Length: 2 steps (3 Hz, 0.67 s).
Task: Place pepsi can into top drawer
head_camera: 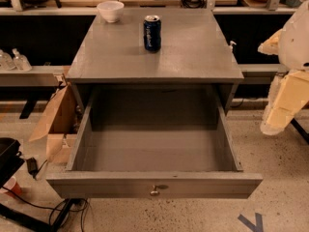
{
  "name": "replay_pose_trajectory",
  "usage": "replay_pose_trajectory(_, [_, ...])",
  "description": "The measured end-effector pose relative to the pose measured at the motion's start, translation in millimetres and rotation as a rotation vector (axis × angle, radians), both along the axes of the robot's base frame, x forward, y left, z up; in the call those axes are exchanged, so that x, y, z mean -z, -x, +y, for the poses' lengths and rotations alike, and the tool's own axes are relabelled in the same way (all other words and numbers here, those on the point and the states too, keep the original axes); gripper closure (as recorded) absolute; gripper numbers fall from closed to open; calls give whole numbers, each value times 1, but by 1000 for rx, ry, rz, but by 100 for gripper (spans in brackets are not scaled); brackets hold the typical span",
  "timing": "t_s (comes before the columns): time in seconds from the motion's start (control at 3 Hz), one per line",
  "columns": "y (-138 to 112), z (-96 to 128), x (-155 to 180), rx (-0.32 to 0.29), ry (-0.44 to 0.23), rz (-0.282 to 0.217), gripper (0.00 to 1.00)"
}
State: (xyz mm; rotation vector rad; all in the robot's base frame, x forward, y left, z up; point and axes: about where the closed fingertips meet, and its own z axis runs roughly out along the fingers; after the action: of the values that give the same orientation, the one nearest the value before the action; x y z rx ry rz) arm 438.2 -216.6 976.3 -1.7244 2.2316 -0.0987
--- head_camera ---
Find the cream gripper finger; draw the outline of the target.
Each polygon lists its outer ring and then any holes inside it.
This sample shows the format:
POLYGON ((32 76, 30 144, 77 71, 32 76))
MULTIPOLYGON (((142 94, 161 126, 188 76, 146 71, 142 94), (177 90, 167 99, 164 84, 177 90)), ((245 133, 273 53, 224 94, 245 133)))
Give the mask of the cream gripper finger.
POLYGON ((261 43, 258 47, 258 51, 265 55, 277 55, 278 54, 278 44, 281 36, 282 30, 279 29, 272 36, 270 36, 266 41, 261 43))
POLYGON ((275 76, 268 93, 260 130, 266 135, 282 132, 309 102, 309 72, 290 71, 275 76))

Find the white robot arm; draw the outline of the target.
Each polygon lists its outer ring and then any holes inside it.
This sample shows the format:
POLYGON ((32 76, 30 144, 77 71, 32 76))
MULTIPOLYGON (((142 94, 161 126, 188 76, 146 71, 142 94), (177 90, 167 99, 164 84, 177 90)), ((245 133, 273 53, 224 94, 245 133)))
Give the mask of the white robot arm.
POLYGON ((277 55, 279 63, 288 69, 271 82, 260 125, 263 134, 275 135, 309 102, 309 2, 303 2, 282 29, 260 44, 258 51, 277 55))

